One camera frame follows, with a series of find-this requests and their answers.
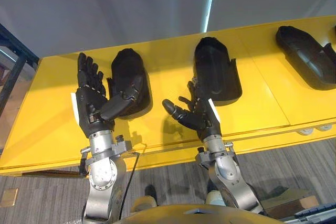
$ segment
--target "black wire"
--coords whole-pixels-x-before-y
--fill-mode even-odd
[[[133,174],[134,174],[134,171],[135,171],[135,167],[137,166],[138,159],[139,159],[139,156],[140,156],[140,153],[138,153],[138,152],[133,152],[133,154],[135,154],[137,157],[136,157],[136,160],[135,160],[135,163],[134,163],[134,166],[133,166],[133,170],[132,170],[130,179],[128,180],[128,183],[127,183],[127,187],[126,187],[126,190],[125,190],[124,198],[122,199],[122,203],[121,203],[121,207],[120,207],[120,212],[119,212],[119,220],[121,220],[122,209],[124,208],[124,203],[125,203],[126,195],[127,195],[127,192],[128,192],[128,188],[130,187],[130,184],[131,184],[131,181],[132,181],[132,177],[133,177]]]

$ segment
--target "white tag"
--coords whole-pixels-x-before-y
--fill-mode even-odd
[[[214,114],[215,114],[215,116],[216,116],[216,118],[217,118],[217,121],[220,123],[221,121],[221,119],[219,118],[219,114],[218,114],[218,112],[217,112],[217,110],[216,110],[216,107],[215,107],[215,105],[214,105],[214,102],[212,101],[212,99],[210,98],[209,100],[209,104],[210,104],[210,106],[211,106],[211,108],[212,108],[212,111],[214,112]]]
[[[74,111],[76,123],[79,125],[79,114],[78,114],[78,108],[77,108],[76,94],[75,93],[70,93],[70,94],[71,94],[71,101],[72,101],[72,110]]]

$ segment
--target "yellow panel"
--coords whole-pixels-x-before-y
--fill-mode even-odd
[[[277,46],[279,26],[291,25],[310,33],[323,46],[336,48],[336,16],[265,24],[238,30],[239,37],[259,68],[290,124],[336,117],[336,89],[321,91],[307,85]]]
[[[313,133],[308,136],[302,136],[298,134],[294,127],[288,127],[288,130],[293,132],[280,132],[273,135],[265,135],[245,138],[242,140],[233,140],[234,149],[237,154],[264,151],[273,148],[292,146],[296,144],[309,143],[313,141],[320,141],[336,136],[336,125],[333,125],[332,129],[329,131],[319,131],[314,129]],[[152,167],[159,167],[164,165],[173,165],[185,162],[195,161],[195,156],[197,154],[197,147],[202,146],[200,141],[195,141],[188,144],[183,144],[179,146],[172,146],[176,148],[171,148],[170,150],[149,152],[147,154],[141,155],[137,165],[137,169],[145,169]],[[46,165],[36,165],[36,166],[25,166],[17,168],[0,168],[0,174],[16,176],[24,172],[34,172],[38,170],[46,169],[57,169],[67,166],[77,166],[79,165],[80,159],[73,161],[52,163]],[[133,168],[135,157],[126,158],[125,162],[127,164],[127,169],[131,170]]]
[[[235,29],[208,33],[222,41],[237,58],[243,96],[234,104],[218,108],[222,133],[235,135],[288,125]],[[143,42],[86,51],[105,77],[119,50],[132,47],[149,72],[153,106],[136,119],[116,120],[115,134],[123,134],[140,152],[167,149],[177,143],[198,141],[196,133],[179,125],[163,109],[168,98],[190,97],[186,87],[193,76],[193,51],[205,34]],[[44,58],[20,109],[0,159],[0,168],[25,167],[77,161],[88,141],[72,114],[70,92],[77,87],[77,53]]]

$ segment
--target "silver robotic arm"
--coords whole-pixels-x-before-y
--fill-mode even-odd
[[[86,160],[90,166],[90,193],[85,206],[82,223],[113,223],[118,221],[123,197],[126,165],[120,154],[132,149],[130,141],[117,136],[114,141],[111,131],[99,131],[89,137],[90,147],[82,155],[92,153]]]
[[[210,135],[203,140],[196,162],[208,169],[211,181],[222,195],[225,205],[259,213],[261,204],[244,181],[238,164],[234,161],[233,144],[224,144],[221,136]]]

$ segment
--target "screw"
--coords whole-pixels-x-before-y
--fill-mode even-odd
[[[120,143],[122,141],[124,141],[124,136],[123,135],[118,135],[115,137],[115,139],[117,140],[117,143]]]

